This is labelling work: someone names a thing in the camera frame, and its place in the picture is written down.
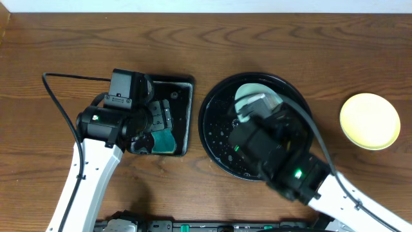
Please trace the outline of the green yellow sponge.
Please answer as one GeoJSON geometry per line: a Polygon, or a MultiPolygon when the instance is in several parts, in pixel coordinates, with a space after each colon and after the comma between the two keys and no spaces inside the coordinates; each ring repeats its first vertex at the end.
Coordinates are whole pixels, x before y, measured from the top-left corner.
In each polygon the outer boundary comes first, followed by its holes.
{"type": "Polygon", "coordinates": [[[151,133],[154,139],[154,145],[151,153],[170,155],[176,150],[176,141],[170,128],[154,131],[151,133]]]}

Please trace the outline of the light blue plate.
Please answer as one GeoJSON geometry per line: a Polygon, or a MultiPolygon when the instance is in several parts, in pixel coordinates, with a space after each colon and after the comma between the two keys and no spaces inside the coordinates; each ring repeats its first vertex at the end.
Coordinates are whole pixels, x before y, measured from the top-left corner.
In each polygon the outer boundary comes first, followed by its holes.
{"type": "Polygon", "coordinates": [[[241,123],[252,117],[266,119],[274,114],[282,103],[282,98],[274,90],[258,83],[241,85],[234,98],[235,112],[241,123]]]}

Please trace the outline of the yellow plate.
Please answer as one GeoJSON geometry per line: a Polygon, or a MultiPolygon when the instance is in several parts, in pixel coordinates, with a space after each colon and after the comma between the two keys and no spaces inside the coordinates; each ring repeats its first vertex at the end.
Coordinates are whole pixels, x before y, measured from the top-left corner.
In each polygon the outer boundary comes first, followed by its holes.
{"type": "Polygon", "coordinates": [[[390,147],[400,134],[400,117],[395,107],[374,93],[358,93],[350,97],[339,113],[345,136],[366,150],[390,147]]]}

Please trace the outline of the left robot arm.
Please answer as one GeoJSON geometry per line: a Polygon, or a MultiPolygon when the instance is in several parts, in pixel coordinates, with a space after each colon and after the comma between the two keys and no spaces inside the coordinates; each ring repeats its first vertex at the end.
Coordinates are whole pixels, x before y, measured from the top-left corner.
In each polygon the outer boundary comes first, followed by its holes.
{"type": "Polygon", "coordinates": [[[131,109],[99,106],[94,100],[72,126],[73,158],[48,231],[93,231],[108,183],[128,151],[138,155],[173,155],[177,141],[172,134],[169,101],[154,101],[131,109]]]}

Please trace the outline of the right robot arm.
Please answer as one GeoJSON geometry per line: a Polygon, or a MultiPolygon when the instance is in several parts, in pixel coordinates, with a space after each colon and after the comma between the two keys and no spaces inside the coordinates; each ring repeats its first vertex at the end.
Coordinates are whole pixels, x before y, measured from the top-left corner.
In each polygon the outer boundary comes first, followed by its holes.
{"type": "Polygon", "coordinates": [[[229,142],[268,187],[354,231],[411,231],[411,223],[336,170],[317,126],[300,106],[243,106],[237,114],[248,121],[235,128],[229,142]]]}

